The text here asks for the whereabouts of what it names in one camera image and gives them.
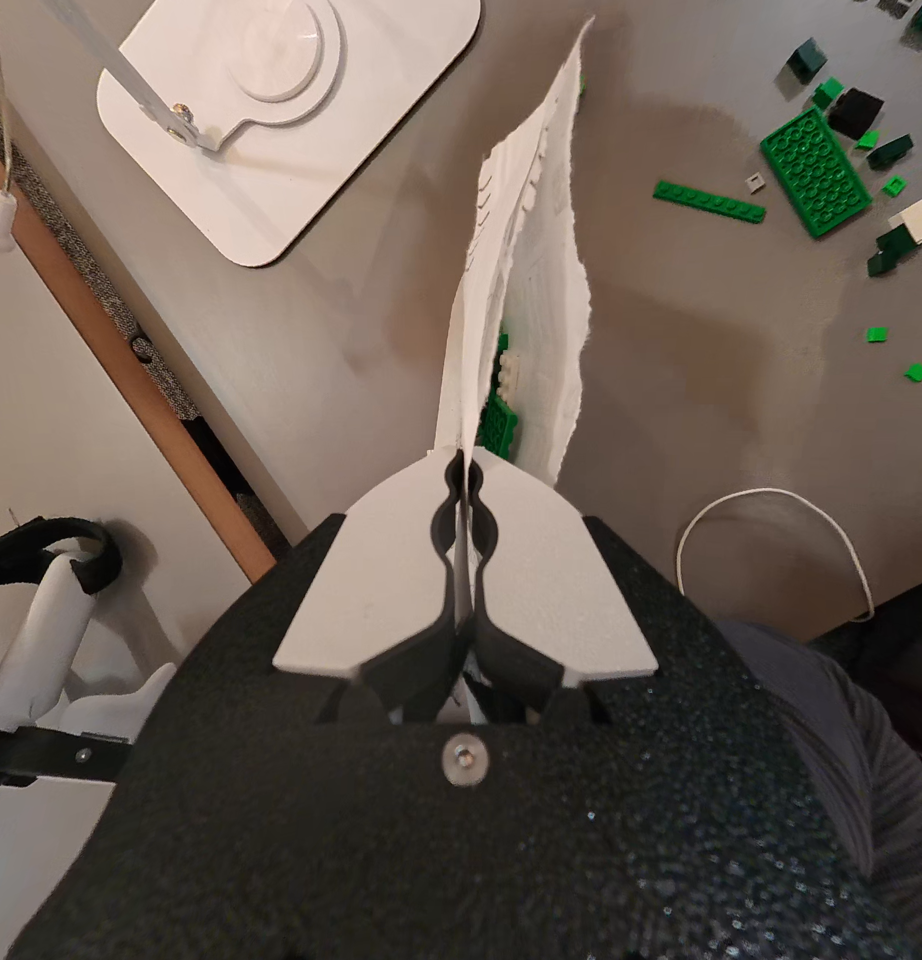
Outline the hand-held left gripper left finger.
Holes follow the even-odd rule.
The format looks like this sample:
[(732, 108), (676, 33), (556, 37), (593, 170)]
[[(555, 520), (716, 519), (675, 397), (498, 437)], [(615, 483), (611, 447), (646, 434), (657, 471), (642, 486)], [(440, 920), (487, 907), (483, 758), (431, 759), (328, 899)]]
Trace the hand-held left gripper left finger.
[(347, 511), (275, 669), (365, 687), (402, 723), (437, 720), (466, 656), (451, 554), (464, 467), (437, 448)]

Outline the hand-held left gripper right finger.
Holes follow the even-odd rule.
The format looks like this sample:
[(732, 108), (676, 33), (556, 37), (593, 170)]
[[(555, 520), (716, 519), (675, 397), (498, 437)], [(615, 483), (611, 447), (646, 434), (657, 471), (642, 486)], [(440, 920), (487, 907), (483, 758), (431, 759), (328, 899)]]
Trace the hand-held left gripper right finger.
[(658, 660), (582, 515), (550, 486), (475, 450), (469, 465), (472, 652), (536, 714), (562, 689), (653, 677)]

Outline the white printed paper bag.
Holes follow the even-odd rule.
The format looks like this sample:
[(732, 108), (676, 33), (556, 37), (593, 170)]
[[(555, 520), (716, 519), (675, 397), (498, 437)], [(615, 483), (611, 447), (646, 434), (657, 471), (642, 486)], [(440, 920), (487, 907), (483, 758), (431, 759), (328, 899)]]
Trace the white printed paper bag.
[[(519, 357), (518, 416), (510, 462), (555, 491), (582, 405), (580, 360), (587, 342), (590, 293), (579, 257), (571, 196), (572, 138), (582, 96), (582, 48), (588, 19), (533, 112), (484, 160), (474, 234), (452, 306), (435, 447), (456, 447), (471, 461), (480, 414), (496, 391), (498, 355)], [(470, 590), (478, 556), (462, 534)], [(482, 675), (473, 652), (446, 706), (451, 720), (517, 716), (519, 702)]]

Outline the wood-edged pale desk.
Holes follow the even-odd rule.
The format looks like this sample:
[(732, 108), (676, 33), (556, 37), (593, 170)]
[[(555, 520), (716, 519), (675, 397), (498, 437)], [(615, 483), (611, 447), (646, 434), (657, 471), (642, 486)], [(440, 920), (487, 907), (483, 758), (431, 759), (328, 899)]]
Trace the wood-edged pale desk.
[[(161, 693), (274, 557), (27, 197), (0, 251), (0, 535), (35, 517), (105, 526), (101, 591), (45, 724), (75, 702)], [(112, 786), (0, 787), (0, 958), (58, 884)]]

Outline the person's trousered leg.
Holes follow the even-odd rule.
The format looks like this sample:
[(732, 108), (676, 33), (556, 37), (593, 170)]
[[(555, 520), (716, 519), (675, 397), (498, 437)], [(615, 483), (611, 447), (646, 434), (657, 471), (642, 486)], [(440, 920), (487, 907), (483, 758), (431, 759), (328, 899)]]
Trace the person's trousered leg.
[(922, 760), (829, 656), (767, 627), (716, 626), (770, 694), (851, 862), (922, 958)]

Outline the long narrow green toy plate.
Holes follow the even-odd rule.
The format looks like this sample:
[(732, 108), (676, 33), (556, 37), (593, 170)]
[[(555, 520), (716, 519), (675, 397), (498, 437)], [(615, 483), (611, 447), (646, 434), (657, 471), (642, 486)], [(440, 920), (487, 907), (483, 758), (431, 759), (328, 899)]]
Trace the long narrow green toy plate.
[(765, 208), (758, 204), (739, 198), (711, 194), (698, 188), (663, 179), (657, 182), (652, 197), (676, 206), (699, 210), (748, 224), (761, 224), (766, 214)]

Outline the grey felt divider strip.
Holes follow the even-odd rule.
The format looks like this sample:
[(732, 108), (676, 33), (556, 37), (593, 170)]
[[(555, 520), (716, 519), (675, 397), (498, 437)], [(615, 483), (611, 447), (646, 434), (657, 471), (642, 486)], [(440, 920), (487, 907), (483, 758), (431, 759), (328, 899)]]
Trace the grey felt divider strip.
[(54, 236), (75, 269), (99, 301), (110, 322), (128, 344), (132, 355), (164, 397), (176, 419), (234, 498), (249, 498), (254, 491), (202, 412), (169, 368), (151, 337), (134, 316), (93, 252), (84, 243), (59, 202), (50, 193), (20, 148), (11, 144), (12, 190), (22, 193)]

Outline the large green toy plate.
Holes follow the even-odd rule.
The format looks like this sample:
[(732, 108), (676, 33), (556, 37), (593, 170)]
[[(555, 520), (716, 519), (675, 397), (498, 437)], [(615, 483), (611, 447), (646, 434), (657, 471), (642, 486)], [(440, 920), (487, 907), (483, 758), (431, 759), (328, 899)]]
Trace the large green toy plate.
[(814, 105), (770, 132), (759, 148), (812, 239), (873, 203), (826, 114)]

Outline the white book stand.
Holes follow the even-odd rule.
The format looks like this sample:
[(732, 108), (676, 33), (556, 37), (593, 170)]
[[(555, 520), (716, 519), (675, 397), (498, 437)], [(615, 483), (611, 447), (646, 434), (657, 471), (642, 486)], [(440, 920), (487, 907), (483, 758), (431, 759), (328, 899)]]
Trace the white book stand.
[(315, 111), (342, 54), (330, 2), (153, 2), (120, 46), (77, 2), (45, 6), (148, 119), (212, 153), (243, 126), (285, 126)]

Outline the dark brown toy tile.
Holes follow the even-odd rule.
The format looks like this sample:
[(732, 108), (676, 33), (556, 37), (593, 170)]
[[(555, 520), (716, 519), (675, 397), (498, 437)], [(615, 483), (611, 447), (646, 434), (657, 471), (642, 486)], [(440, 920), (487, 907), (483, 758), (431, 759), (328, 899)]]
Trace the dark brown toy tile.
[(847, 89), (827, 112), (832, 130), (858, 141), (874, 124), (884, 101), (856, 87)]

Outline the pile of green toy bricks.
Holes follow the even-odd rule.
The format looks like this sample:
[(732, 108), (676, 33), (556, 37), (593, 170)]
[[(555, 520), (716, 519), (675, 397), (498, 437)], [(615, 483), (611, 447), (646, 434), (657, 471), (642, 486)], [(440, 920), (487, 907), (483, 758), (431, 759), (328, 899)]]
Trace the pile of green toy bricks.
[[(922, 2), (807, 2), (809, 27), (798, 27), (779, 65), (784, 113), (758, 119), (756, 164), (744, 180), (746, 200), (765, 207), (777, 195), (795, 234), (814, 253), (851, 241), (851, 272), (881, 282), (922, 252), (907, 230), (888, 219), (922, 199)], [(872, 205), (839, 228), (812, 239), (764, 158), (769, 133), (815, 106), (826, 114), (848, 89), (884, 101), (858, 141), (834, 131), (873, 197)]]

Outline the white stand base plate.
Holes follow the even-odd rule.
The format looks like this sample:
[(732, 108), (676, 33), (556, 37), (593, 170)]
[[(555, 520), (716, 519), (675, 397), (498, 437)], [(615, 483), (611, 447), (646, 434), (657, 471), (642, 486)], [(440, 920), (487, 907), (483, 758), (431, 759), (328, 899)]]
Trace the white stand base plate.
[(471, 42), (473, 1), (330, 2), (337, 76), (320, 106), (285, 126), (242, 126), (218, 151), (190, 148), (102, 73), (107, 131), (231, 262), (278, 258)]

